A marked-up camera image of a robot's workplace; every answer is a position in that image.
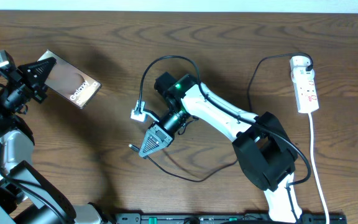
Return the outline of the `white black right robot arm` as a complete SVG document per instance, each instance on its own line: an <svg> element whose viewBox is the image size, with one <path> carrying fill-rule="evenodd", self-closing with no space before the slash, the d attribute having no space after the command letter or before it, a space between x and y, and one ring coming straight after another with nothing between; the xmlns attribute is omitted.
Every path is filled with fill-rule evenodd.
<svg viewBox="0 0 358 224"><path fill-rule="evenodd" d="M269 218L285 223L300 220L302 210L289 185L298 155L288 145L289 138L273 114L258 116L239 109L205 84L198 84L190 74L176 80L165 72L156 79L154 88L165 100L168 111L158 117L145 108L143 101L138 101L131 111L132 119L144 122L150 116L154 120L146 131L140 157L168 147L188 118L202 119L232 142L241 170L265 194Z"/></svg>

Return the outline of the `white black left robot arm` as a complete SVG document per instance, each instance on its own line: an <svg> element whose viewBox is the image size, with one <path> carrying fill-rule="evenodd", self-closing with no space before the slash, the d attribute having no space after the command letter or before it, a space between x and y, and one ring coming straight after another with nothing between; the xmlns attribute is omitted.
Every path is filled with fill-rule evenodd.
<svg viewBox="0 0 358 224"><path fill-rule="evenodd" d="M56 60L15 66L0 52L0 223L114 223L94 203L74 206L32 165L33 133L20 117L30 99L46 99Z"/></svg>

